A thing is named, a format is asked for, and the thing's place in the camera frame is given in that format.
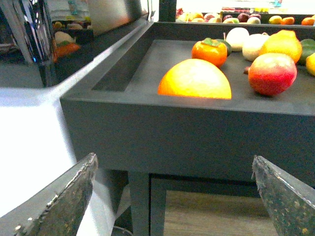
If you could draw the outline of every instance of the green fruit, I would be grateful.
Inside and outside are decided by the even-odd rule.
[[[69,42],[68,41],[62,41],[61,43],[57,44],[58,47],[61,47],[61,46],[66,46],[68,45]]]
[[[306,64],[306,58],[315,53],[315,46],[302,46],[302,55],[297,62],[299,65]]]
[[[301,41],[302,46],[314,46],[315,47],[315,40],[311,38],[303,39]]]
[[[302,44],[302,55],[297,62],[298,65],[305,65],[306,64],[306,58],[313,53],[315,53],[315,40],[311,38],[306,38],[301,41]]]
[[[232,47],[231,45],[226,42],[224,39],[216,39],[218,42],[222,42],[226,45],[226,48],[227,48],[227,56],[229,56],[231,53],[232,53]]]

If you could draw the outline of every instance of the yellow lemon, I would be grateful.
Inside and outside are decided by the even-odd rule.
[[[306,58],[306,69],[315,76],[315,53]]]

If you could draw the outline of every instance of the table leg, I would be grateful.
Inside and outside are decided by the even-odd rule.
[[[162,184],[151,179],[151,236],[162,236],[164,232],[166,188]]]
[[[131,217],[134,236],[150,235],[150,178],[149,174],[128,173],[131,197]]]

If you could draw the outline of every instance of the wooden floor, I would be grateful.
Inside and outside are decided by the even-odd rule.
[[[164,236],[278,236],[261,199],[167,192]]]

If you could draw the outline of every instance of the gray display table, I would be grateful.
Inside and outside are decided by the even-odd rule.
[[[309,178],[315,164],[315,78],[304,67],[288,91],[263,97],[243,74],[250,62],[233,53],[222,67],[232,100],[157,95],[163,75],[190,58],[194,42],[222,38],[234,27],[148,23],[108,50],[107,58],[61,98],[76,156],[92,149],[100,166],[129,172],[137,236],[161,231],[152,215],[154,206],[163,206],[159,188],[255,195],[255,154],[315,186]],[[242,27],[250,34],[289,29],[299,39],[315,37],[312,27]],[[172,184],[163,183],[168,179]]]

